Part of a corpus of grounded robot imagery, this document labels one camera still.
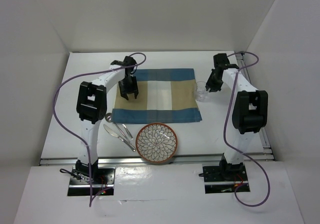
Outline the clear drinking glass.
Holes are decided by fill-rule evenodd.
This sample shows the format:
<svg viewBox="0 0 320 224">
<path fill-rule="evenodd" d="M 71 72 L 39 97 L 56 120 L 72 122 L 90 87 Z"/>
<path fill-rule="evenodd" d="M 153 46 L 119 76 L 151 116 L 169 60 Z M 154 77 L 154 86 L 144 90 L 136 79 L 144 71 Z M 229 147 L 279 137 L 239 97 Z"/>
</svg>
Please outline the clear drinking glass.
<svg viewBox="0 0 320 224">
<path fill-rule="evenodd" d="M 194 86 L 194 98 L 198 102 L 204 102 L 208 96 L 208 91 L 206 89 L 206 82 L 198 81 Z"/>
</svg>

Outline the silver spoon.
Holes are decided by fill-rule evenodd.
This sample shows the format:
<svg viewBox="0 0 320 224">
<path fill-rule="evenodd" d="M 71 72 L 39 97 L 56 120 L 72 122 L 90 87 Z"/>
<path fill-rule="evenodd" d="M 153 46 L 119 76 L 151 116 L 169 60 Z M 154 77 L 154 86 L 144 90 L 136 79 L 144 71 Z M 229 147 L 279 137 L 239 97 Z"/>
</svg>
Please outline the silver spoon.
<svg viewBox="0 0 320 224">
<path fill-rule="evenodd" d="M 112 113 L 111 112 L 107 112 L 104 118 L 108 123 L 113 124 L 116 127 L 116 129 L 119 131 L 120 136 L 122 138 L 124 138 L 130 145 L 132 145 L 131 141 L 128 139 L 128 137 L 125 135 L 125 133 L 121 130 L 121 128 L 116 123 L 114 123 L 112 121 Z"/>
</svg>

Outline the silver fork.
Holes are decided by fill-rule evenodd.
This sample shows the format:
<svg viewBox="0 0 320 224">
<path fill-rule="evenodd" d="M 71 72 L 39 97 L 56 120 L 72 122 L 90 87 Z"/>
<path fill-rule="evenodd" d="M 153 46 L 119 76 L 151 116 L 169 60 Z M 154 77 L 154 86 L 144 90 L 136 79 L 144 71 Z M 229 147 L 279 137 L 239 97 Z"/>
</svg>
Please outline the silver fork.
<svg viewBox="0 0 320 224">
<path fill-rule="evenodd" d="M 122 126 L 123 126 L 124 130 L 126 131 L 127 135 L 129 136 L 129 138 L 130 138 L 131 140 L 133 140 L 133 139 L 134 139 L 134 138 L 133 138 L 133 135 L 131 134 L 131 132 L 129 131 L 129 129 L 127 128 L 127 126 L 126 126 L 124 123 L 122 124 Z"/>
</svg>

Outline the blue beige checked placemat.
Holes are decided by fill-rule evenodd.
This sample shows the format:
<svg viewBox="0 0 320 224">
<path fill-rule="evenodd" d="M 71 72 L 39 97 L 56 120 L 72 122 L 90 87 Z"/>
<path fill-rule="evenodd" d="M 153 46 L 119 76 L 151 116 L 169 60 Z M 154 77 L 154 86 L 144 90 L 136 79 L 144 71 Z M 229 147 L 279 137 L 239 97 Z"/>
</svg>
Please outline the blue beige checked placemat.
<svg viewBox="0 0 320 224">
<path fill-rule="evenodd" d="M 138 96 L 128 100 L 116 90 L 112 117 L 116 123 L 197 123 L 202 120 L 194 97 L 193 68 L 139 69 Z"/>
</svg>

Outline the silver table knife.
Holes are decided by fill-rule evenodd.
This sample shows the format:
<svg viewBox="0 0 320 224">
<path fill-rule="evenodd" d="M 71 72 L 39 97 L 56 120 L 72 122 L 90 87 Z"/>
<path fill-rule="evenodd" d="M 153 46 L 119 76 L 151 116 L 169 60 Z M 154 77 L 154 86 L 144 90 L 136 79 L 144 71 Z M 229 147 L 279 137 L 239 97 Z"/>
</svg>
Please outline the silver table knife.
<svg viewBox="0 0 320 224">
<path fill-rule="evenodd" d="M 117 134 L 115 131 L 113 131 L 110 127 L 108 127 L 106 124 L 103 124 L 103 128 L 105 129 L 105 131 L 110 134 L 111 136 L 119 139 L 120 141 L 122 141 L 123 143 L 125 143 L 133 152 L 136 151 L 136 148 L 124 137 L 120 136 L 119 134 Z"/>
</svg>

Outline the floral patterned ceramic plate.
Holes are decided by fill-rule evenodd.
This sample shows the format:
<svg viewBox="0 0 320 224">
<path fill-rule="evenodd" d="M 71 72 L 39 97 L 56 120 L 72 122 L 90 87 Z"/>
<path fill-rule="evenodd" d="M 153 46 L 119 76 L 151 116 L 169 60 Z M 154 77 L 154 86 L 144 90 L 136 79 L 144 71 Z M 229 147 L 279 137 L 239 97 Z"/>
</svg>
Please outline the floral patterned ceramic plate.
<svg viewBox="0 0 320 224">
<path fill-rule="evenodd" d="M 145 125 L 135 138 L 139 156 L 152 164 L 167 163 L 178 149 L 178 137 L 174 130 L 159 122 Z"/>
</svg>

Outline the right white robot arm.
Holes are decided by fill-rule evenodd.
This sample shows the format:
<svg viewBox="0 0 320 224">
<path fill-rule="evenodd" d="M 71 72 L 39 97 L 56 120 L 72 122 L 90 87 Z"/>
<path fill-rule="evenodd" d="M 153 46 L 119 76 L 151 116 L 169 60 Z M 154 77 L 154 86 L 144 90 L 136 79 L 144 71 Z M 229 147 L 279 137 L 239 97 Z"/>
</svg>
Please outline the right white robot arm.
<svg viewBox="0 0 320 224">
<path fill-rule="evenodd" d="M 227 145 L 219 162 L 218 174 L 232 181 L 244 171 L 244 153 L 256 133 L 267 124 L 268 93 L 258 90 L 241 73 L 237 64 L 231 64 L 226 53 L 213 56 L 213 69 L 205 84 L 206 91 L 219 92 L 223 85 L 231 89 L 226 120 L 232 121 L 237 137 Z"/>
</svg>

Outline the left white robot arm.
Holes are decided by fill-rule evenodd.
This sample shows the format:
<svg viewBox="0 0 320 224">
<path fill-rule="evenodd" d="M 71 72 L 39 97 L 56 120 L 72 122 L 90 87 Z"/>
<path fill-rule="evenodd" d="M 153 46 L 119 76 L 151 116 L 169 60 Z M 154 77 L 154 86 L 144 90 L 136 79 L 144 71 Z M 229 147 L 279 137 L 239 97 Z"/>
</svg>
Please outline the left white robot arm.
<svg viewBox="0 0 320 224">
<path fill-rule="evenodd" d="M 101 121 L 107 114 L 107 94 L 116 85 L 120 96 L 126 100 L 128 95 L 139 95 L 137 78 L 133 75 L 137 61 L 132 55 L 123 61 L 114 60 L 106 73 L 91 82 L 83 81 L 79 86 L 76 112 L 81 124 L 81 149 L 75 170 L 88 184 L 97 181 L 98 171 L 98 134 Z"/>
</svg>

